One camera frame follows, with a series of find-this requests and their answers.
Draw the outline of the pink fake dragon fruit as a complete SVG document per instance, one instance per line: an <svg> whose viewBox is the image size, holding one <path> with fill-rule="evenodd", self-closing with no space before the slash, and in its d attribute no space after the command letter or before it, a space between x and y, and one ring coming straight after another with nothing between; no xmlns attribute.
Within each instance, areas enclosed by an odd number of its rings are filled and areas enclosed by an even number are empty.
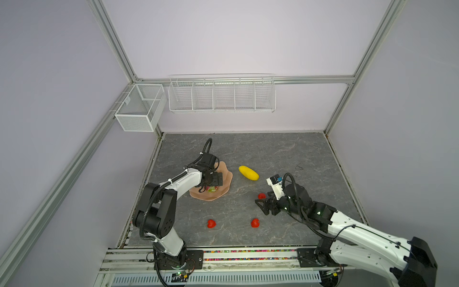
<svg viewBox="0 0 459 287"><path fill-rule="evenodd" d="M214 193L219 190L219 186L207 186L206 187L206 192L208 193Z"/></svg>

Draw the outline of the yellow fake mango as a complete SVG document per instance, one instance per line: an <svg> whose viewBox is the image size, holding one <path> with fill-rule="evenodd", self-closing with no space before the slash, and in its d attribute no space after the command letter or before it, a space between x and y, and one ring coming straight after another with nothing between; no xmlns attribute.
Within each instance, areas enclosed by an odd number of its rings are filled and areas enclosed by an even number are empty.
<svg viewBox="0 0 459 287"><path fill-rule="evenodd" d="M257 181L259 179L258 173L247 166L240 166L239 172L247 179L251 181Z"/></svg>

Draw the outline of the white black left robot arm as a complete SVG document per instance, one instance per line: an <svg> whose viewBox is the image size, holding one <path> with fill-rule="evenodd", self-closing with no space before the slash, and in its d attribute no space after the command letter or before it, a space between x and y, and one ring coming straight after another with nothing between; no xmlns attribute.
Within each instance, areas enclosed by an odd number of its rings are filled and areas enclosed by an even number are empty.
<svg viewBox="0 0 459 287"><path fill-rule="evenodd" d="M159 255L172 267L183 267L186 262L186 243L173 228L177 200L192 188L199 192L223 185L223 175L217 171L219 159L210 153L213 139L209 138L200 155L177 176L161 184L152 182L144 186L137 201L132 224L139 237L150 241L154 255Z"/></svg>

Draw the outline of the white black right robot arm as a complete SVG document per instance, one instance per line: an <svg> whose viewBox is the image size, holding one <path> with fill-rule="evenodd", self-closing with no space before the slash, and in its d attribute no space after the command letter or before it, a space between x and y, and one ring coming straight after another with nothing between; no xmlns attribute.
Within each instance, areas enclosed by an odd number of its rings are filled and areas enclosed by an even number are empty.
<svg viewBox="0 0 459 287"><path fill-rule="evenodd" d="M313 259L323 266L350 265L385 277L400 287L433 287L438 265L428 243L405 239L358 222L314 201L290 173L267 179L271 191L255 204L265 215L287 213L320 237Z"/></svg>

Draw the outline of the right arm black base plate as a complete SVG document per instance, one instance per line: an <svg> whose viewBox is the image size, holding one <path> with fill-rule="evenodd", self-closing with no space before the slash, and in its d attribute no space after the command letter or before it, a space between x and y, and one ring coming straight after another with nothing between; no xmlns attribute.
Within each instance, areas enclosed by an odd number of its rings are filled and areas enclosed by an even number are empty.
<svg viewBox="0 0 459 287"><path fill-rule="evenodd" d="M326 267L328 262L324 259L319 259L314 248L298 248L296 250L297 260L301 268L306 267Z"/></svg>

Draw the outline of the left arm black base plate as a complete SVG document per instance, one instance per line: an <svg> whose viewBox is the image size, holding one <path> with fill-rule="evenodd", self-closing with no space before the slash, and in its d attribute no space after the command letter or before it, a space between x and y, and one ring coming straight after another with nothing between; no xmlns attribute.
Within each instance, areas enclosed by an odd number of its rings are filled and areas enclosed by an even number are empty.
<svg viewBox="0 0 459 287"><path fill-rule="evenodd" d="M157 253L154 256L161 270L200 270L203 268L204 251L202 249L191 249L180 252L177 257L164 253Z"/></svg>

